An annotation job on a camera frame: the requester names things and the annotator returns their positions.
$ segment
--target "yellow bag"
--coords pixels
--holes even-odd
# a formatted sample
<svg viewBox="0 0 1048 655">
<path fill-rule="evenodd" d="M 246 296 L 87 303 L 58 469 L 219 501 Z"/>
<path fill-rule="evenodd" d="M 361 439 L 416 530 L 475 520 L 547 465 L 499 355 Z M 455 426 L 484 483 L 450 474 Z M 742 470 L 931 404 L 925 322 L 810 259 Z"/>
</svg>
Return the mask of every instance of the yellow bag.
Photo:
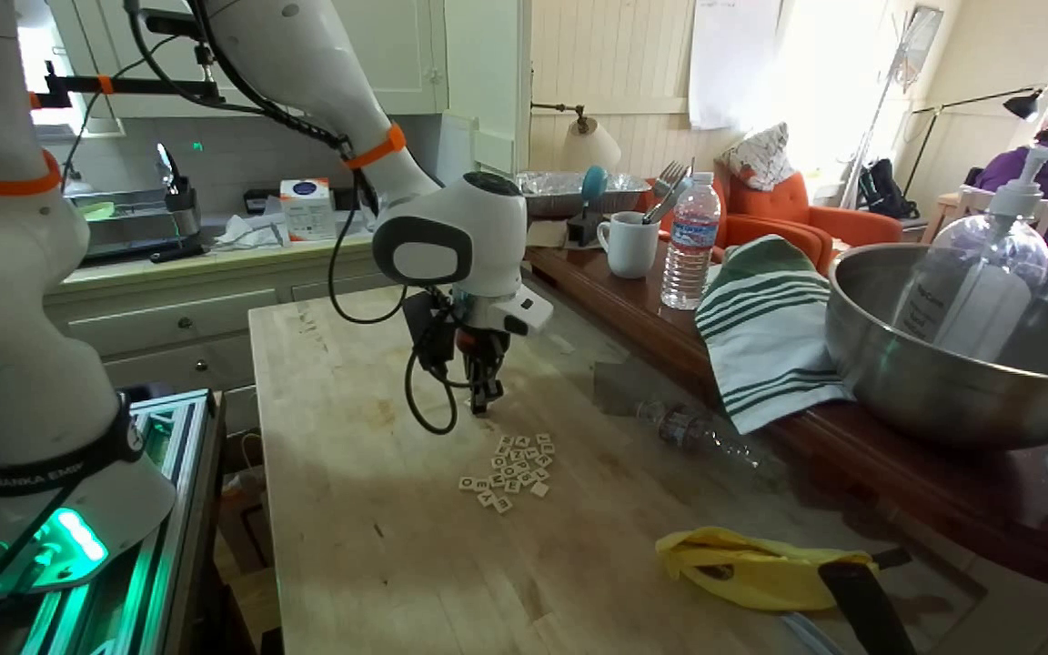
<svg viewBox="0 0 1048 655">
<path fill-rule="evenodd" d="M 787 612 L 835 607 L 821 565 L 829 562 L 879 567 L 866 552 L 795 548 L 778 541 L 748 539 L 724 527 L 673 532 L 657 542 L 670 577 L 685 575 L 700 588 L 751 610 Z"/>
</svg>

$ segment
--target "green striped towel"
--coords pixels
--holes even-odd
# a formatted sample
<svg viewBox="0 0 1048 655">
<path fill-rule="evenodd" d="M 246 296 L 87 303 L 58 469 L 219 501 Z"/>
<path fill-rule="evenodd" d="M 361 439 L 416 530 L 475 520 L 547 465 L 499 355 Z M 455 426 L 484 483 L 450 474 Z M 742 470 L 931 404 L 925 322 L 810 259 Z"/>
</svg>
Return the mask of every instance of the green striped towel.
<svg viewBox="0 0 1048 655">
<path fill-rule="evenodd" d="M 824 345 L 828 282 L 768 235 L 727 250 L 694 322 L 740 434 L 829 399 L 850 399 Z"/>
</svg>

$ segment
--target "lamp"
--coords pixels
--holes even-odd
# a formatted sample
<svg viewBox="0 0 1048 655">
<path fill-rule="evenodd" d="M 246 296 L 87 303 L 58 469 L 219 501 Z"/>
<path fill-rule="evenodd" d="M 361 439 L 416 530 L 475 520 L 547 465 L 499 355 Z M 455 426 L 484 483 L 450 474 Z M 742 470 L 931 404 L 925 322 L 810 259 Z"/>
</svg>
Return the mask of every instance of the lamp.
<svg viewBox="0 0 1048 655">
<path fill-rule="evenodd" d="M 561 149 L 561 170 L 580 171 L 591 166 L 611 170 L 620 161 L 620 146 L 617 146 L 604 125 L 594 117 L 585 115 L 585 105 L 532 103 L 532 107 L 576 112 L 576 121 L 569 124 L 569 130 L 565 133 L 565 144 Z"/>
<path fill-rule="evenodd" d="M 927 140 L 933 136 L 933 128 L 936 128 L 936 119 L 940 117 L 941 112 L 949 107 L 960 107 L 961 105 L 968 105 L 971 103 L 979 103 L 982 100 L 994 100 L 1003 99 L 1003 96 L 1011 95 L 1014 93 L 1030 92 L 1028 95 L 1014 95 L 1013 99 L 1009 99 L 1002 104 L 1010 111 L 1011 114 L 1019 117 L 1022 121 L 1029 121 L 1032 116 L 1038 114 L 1038 99 L 1041 99 L 1041 94 L 1045 92 L 1047 86 L 1045 84 L 1035 84 L 1035 86 L 1023 86 L 1022 88 L 1014 88 L 1011 91 L 1005 91 L 1001 93 L 992 93 L 990 95 L 981 95 L 978 99 L 968 100 L 958 100 L 956 103 L 945 103 L 943 105 L 937 105 L 937 107 L 924 107 L 923 109 L 916 109 L 912 112 L 912 115 L 922 114 L 924 112 L 933 112 L 933 119 L 927 124 L 927 130 L 924 132 L 924 140 L 920 141 L 920 152 L 916 153 L 916 161 L 912 162 L 912 173 L 908 174 L 908 182 L 903 185 L 903 192 L 908 194 L 908 190 L 912 189 L 912 178 L 916 175 L 916 167 L 920 166 L 920 157 L 924 154 L 924 147 L 927 146 Z"/>
</svg>

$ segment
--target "pillow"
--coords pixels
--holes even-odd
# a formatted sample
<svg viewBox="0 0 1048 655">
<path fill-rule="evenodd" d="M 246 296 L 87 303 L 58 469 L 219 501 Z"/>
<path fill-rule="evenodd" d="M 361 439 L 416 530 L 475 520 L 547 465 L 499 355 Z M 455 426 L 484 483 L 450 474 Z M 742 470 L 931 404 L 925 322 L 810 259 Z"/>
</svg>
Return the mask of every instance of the pillow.
<svg viewBox="0 0 1048 655">
<path fill-rule="evenodd" d="M 795 174 L 790 161 L 787 161 L 785 123 L 743 138 L 720 159 L 730 169 L 732 175 L 751 190 L 773 190 L 783 179 Z"/>
</svg>

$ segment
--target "tile backsplash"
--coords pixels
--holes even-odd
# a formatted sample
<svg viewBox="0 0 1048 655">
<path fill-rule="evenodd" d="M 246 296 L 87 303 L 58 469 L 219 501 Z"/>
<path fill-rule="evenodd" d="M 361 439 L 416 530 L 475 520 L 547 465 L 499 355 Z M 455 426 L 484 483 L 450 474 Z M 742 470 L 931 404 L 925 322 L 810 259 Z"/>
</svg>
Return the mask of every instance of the tile backsplash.
<svg viewBox="0 0 1048 655">
<path fill-rule="evenodd" d="M 392 116 L 407 134 L 408 150 L 434 174 L 439 115 Z M 163 117 L 124 121 L 124 136 L 85 137 L 73 166 L 96 191 L 152 190 L 159 183 L 156 144 L 163 144 L 180 174 L 196 187 L 201 212 L 237 212 L 246 190 L 276 190 L 282 179 L 328 177 L 349 187 L 350 177 L 329 146 L 265 117 Z M 69 141 L 45 145 L 60 162 Z"/>
</svg>

